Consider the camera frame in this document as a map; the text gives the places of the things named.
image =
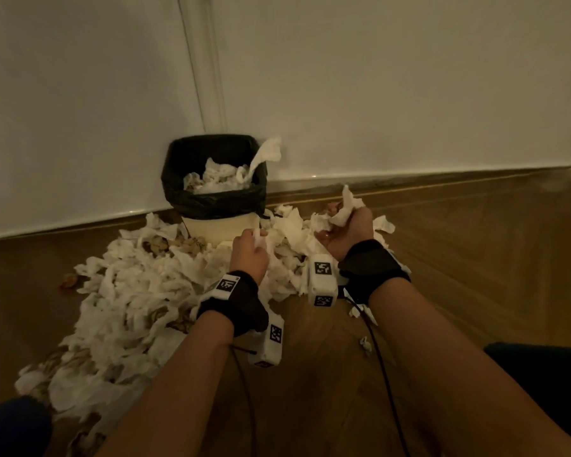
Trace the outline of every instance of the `wooden floor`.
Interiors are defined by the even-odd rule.
[[[413,283],[476,344],[571,346],[571,183],[560,175],[393,189],[364,200],[396,225],[388,242]],[[308,215],[324,201],[297,206]],[[63,273],[103,253],[119,228],[0,241],[0,401],[14,396],[17,370],[41,359],[78,317],[80,295],[58,288]],[[376,355],[367,358],[358,345],[366,328],[348,317],[346,302],[316,308],[292,298],[273,308],[285,319],[281,365],[252,368],[240,356],[259,455],[403,455]],[[381,348],[412,455],[439,455],[382,340]],[[51,455],[63,455],[72,429],[57,428]],[[249,451],[247,404],[229,360],[202,455]]]

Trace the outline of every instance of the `white wall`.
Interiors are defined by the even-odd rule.
[[[282,135],[274,180],[571,164],[571,0],[211,11],[226,129]]]
[[[0,0],[0,236],[167,207],[202,132],[177,0]]]

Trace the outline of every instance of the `black wrist strap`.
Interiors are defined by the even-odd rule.
[[[232,271],[227,274],[239,277],[237,283],[229,290],[228,300],[211,297],[201,302],[197,318],[205,311],[217,311],[233,323],[235,337],[249,330],[265,331],[268,327],[268,313],[258,299],[258,284],[245,271]],[[223,283],[225,280],[221,279],[216,288],[225,288]]]
[[[353,245],[338,269],[349,279],[345,288],[358,304],[367,305],[372,292],[389,279],[401,277],[410,282],[391,253],[374,239]]]

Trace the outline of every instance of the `pile of tissues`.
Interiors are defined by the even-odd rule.
[[[254,156],[250,166],[235,167],[225,163],[216,163],[210,157],[205,162],[203,177],[198,173],[188,173],[184,177],[184,191],[193,194],[213,194],[215,192],[239,191],[251,186],[256,168],[263,162],[281,160],[281,138],[267,139]]]
[[[303,220],[291,205],[266,210],[268,219],[260,226],[268,235],[257,234],[270,256],[259,286],[262,304],[305,294],[306,257],[327,253],[313,233],[344,224],[351,208],[363,204],[345,186],[340,212],[346,215]],[[394,229],[384,216],[374,228]],[[376,237],[385,244],[379,233]],[[75,441],[83,450],[96,449],[186,337],[200,296],[228,271],[232,247],[232,242],[212,245],[190,238],[183,223],[166,224],[152,213],[143,228],[121,230],[102,257],[75,267],[87,279],[77,291],[87,297],[74,333],[45,361],[20,371],[19,394],[45,402],[55,419],[92,419]]]

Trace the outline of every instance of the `wall molding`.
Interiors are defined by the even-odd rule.
[[[205,133],[226,132],[211,0],[178,0]]]

